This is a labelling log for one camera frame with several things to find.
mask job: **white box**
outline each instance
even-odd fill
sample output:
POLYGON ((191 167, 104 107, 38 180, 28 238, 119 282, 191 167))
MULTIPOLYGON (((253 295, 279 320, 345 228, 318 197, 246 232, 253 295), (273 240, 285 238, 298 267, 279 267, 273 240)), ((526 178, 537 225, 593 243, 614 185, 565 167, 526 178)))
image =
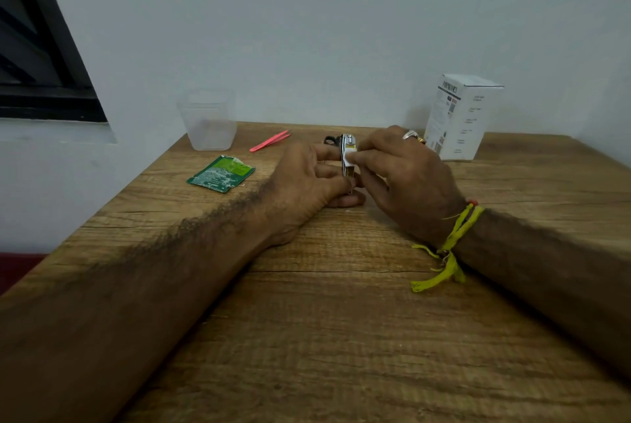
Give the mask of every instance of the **white box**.
POLYGON ((427 145, 443 160, 473 159, 501 89, 477 76, 444 74, 425 129, 427 145))

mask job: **table top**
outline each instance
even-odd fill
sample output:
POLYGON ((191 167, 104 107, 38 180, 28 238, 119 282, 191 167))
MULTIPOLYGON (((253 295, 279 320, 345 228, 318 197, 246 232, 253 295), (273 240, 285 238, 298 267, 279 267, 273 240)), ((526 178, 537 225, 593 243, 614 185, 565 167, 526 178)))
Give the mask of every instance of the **table top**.
MULTIPOLYGON (((256 188, 292 140, 369 128, 241 123, 232 148, 187 137, 97 212, 2 299, 31 298, 185 217, 256 188), (185 180, 219 154, 256 166, 226 195, 185 180)), ((631 252, 631 171, 564 136, 487 133, 450 163, 465 196, 631 252)), ((120 419, 172 421, 621 422, 631 387, 529 309, 468 272, 414 294, 435 265, 368 199, 324 209, 265 251, 180 343, 120 419)))

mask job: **green packet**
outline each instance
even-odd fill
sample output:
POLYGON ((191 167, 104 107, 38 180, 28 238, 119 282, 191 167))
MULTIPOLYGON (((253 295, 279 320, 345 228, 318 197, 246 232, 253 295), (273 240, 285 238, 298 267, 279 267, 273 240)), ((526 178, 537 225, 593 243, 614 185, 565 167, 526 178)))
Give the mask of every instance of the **green packet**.
POLYGON ((186 182, 226 193, 255 170, 256 167, 247 166, 236 157, 219 156, 186 182))

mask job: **hand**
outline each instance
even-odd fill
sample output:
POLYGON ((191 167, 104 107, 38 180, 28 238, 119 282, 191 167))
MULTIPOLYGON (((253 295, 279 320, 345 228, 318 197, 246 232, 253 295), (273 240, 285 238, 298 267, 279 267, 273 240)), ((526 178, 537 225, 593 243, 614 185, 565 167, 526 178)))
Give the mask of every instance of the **hand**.
POLYGON ((342 175, 342 168, 318 161, 339 161, 339 149, 327 144, 294 143, 287 148, 266 183, 272 194, 274 244, 291 241, 301 225, 322 207, 361 205, 366 196, 353 190, 356 178, 342 175))
POLYGON ((383 212, 406 232, 440 247, 455 222, 446 218, 460 214, 466 201, 449 166, 416 139, 403 140, 405 132, 399 126, 375 131, 347 159, 359 166, 363 186, 383 212))

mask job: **forearm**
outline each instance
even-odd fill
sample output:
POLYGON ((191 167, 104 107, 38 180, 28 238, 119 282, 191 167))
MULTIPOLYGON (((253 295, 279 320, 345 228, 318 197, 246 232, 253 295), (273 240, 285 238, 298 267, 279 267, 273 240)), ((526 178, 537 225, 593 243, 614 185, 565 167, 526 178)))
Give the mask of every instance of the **forearm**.
POLYGON ((631 262, 489 210, 454 253, 631 376, 631 262))
POLYGON ((109 421, 248 260, 265 191, 0 315, 3 421, 109 421))

